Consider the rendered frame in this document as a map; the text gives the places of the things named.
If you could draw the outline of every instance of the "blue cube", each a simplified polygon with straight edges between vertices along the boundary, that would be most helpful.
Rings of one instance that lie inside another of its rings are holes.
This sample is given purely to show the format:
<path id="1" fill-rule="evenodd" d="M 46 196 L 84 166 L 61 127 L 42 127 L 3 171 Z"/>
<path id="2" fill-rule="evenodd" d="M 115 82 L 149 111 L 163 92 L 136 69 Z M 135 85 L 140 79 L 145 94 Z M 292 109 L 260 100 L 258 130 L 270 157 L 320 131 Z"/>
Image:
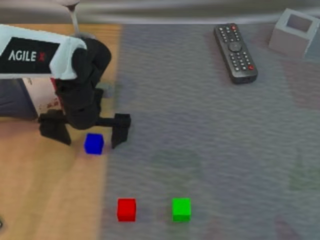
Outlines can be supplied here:
<path id="1" fill-rule="evenodd" d="M 84 150 L 87 154 L 101 155 L 104 145 L 104 136 L 102 134 L 87 133 L 84 142 Z"/>

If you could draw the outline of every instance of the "gray table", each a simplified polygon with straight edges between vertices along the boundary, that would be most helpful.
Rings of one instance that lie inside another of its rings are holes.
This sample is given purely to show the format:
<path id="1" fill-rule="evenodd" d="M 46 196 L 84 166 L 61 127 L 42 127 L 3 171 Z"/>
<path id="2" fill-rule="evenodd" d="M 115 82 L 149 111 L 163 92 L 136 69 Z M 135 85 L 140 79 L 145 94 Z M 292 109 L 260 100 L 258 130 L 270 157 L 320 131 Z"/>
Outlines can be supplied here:
<path id="1" fill-rule="evenodd" d="M 268 49 L 272 25 L 239 27 L 253 84 L 230 83 L 212 25 L 124 28 L 116 110 L 133 126 L 108 163 L 102 239 L 320 239 L 320 35 L 301 61 Z M 121 197 L 137 222 L 117 222 Z M 171 222 L 172 197 L 191 198 L 189 223 Z"/>

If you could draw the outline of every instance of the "wooden floor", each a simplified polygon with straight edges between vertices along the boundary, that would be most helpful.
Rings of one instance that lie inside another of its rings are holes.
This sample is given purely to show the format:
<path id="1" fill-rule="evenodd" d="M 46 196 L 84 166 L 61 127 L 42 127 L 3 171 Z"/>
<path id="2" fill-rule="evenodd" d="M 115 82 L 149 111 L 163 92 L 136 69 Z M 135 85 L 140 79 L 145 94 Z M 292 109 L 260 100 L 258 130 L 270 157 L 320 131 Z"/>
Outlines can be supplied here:
<path id="1" fill-rule="evenodd" d="M 18 27 L 73 33 L 68 24 L 20 24 Z M 102 82 L 116 79 L 121 27 L 109 24 L 81 25 L 94 34 L 112 53 Z M 113 115 L 112 99 L 102 102 L 102 115 Z M 72 146 L 40 136 L 39 125 L 14 119 L 0 120 L 0 218 L 5 228 L 1 240 L 95 240 L 100 228 L 107 151 L 102 156 L 86 155 L 86 132 L 103 133 L 109 128 L 88 131 L 69 128 Z"/>

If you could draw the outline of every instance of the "red button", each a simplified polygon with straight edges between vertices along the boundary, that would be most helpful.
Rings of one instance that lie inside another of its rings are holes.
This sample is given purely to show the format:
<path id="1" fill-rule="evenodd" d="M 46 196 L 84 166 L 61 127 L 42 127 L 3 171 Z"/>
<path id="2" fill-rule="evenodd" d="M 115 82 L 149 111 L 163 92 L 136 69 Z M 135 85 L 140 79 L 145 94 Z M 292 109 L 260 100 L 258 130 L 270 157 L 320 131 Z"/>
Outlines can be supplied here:
<path id="1" fill-rule="evenodd" d="M 119 198 L 116 215 L 119 222 L 135 222 L 137 213 L 136 199 Z"/>

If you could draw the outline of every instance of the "black remote control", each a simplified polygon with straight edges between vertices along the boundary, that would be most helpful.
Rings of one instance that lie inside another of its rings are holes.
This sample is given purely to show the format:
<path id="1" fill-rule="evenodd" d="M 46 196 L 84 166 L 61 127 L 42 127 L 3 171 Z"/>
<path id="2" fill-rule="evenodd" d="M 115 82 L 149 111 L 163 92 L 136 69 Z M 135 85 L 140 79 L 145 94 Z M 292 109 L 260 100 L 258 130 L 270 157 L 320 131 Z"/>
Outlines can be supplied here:
<path id="1" fill-rule="evenodd" d="M 214 36 L 234 84 L 248 84 L 257 79 L 258 70 L 235 23 L 219 24 Z"/>

